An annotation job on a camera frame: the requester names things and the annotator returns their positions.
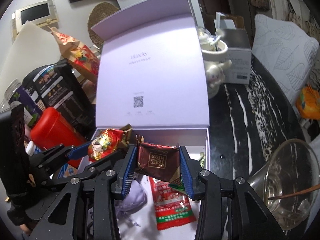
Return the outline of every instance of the chocolate candy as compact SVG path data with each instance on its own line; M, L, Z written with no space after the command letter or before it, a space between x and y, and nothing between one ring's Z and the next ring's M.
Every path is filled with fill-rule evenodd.
M181 185L179 149L171 146L157 145L147 142L137 143L136 172Z
M88 155L93 161L109 155L119 148L127 148L131 135L131 125L118 129L106 129L93 139L88 147Z

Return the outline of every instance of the ritter sport chocolate wrapper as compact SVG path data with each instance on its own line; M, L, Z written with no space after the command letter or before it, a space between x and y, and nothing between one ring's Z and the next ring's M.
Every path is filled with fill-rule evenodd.
M181 186L179 149L142 142L137 137L137 173Z

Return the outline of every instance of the metal screw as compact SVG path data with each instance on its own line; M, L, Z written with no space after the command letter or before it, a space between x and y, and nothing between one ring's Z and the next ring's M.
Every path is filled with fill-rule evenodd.
M242 177L238 177L236 178L236 182L238 182L239 184L244 184L245 183L245 179Z
M200 174L202 176L208 176L210 174L210 172L208 170L202 170L202 171L200 171Z
M73 185L77 184L79 181L80 181L80 180L79 180L78 178L72 178L72 179L70 180L71 184L73 184Z
M115 173L116 173L116 172L115 172L114 170L108 170L108 171L106 171L106 175L107 175L108 177L113 176Z
M71 155L71 150L72 150L74 147L75 147L74 145L71 146L70 151L68 151L67 154L66 154L67 156L70 156L70 155Z

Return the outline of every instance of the red candy wrapper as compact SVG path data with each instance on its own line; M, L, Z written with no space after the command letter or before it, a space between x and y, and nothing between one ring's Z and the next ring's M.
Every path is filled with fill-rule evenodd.
M84 78L97 83L100 60L81 41L60 33L56 27L50 28L52 35L58 43L61 55L77 70Z
M118 129L106 129L93 139L88 146L90 161L98 161L119 148L127 148L131 135L131 125Z
M196 221L189 198L170 188L168 182L149 177L156 211L157 229L179 227Z

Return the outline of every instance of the red and green snack packet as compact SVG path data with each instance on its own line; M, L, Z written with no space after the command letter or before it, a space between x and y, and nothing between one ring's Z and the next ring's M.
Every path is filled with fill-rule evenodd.
M164 230L196 221L189 198L163 182L149 177L156 211L157 229Z

